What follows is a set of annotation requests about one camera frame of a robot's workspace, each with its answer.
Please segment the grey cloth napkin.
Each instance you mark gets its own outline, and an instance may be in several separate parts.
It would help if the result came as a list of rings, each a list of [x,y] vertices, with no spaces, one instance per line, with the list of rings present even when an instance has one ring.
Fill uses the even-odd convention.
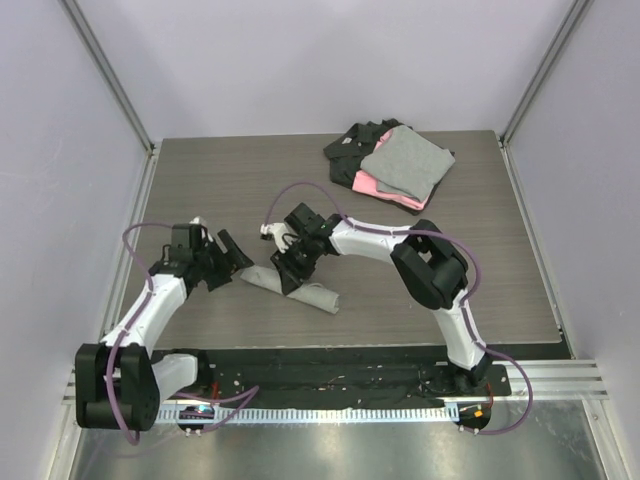
[[[276,293],[280,296],[312,306],[333,315],[337,314],[340,308],[340,295],[318,283],[306,283],[295,289],[292,293],[284,294],[282,291],[280,277],[277,271],[272,268],[252,266],[244,269],[240,278],[253,286],[271,291],[272,293]]]

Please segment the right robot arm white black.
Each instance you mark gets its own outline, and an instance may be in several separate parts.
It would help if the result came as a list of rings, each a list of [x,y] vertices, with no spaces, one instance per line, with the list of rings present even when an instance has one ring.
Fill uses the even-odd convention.
[[[455,389],[472,395],[486,385],[492,360],[468,310],[468,263],[432,222],[390,227],[339,214],[324,218],[301,203],[282,223],[263,224],[260,235],[276,245],[271,262],[285,295],[302,288],[323,256],[394,266],[413,300],[435,316]]]

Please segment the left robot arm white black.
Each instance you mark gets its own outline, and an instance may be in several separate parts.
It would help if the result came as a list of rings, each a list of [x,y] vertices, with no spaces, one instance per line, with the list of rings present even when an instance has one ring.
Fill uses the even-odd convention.
[[[182,391],[205,397],[214,383],[205,354],[178,349],[154,360],[156,343],[194,289],[205,285],[213,291],[252,264],[226,230],[211,234],[200,218],[173,225],[127,313],[99,342],[84,343],[76,352],[78,425],[137,436],[151,429],[170,397]]]

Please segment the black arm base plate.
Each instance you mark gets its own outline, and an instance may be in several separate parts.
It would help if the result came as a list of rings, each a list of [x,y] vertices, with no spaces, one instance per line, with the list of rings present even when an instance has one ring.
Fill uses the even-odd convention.
[[[197,351],[191,394],[223,399],[259,389],[253,408],[343,410],[438,407],[447,398],[507,397],[504,366],[467,379],[442,346],[235,348]]]

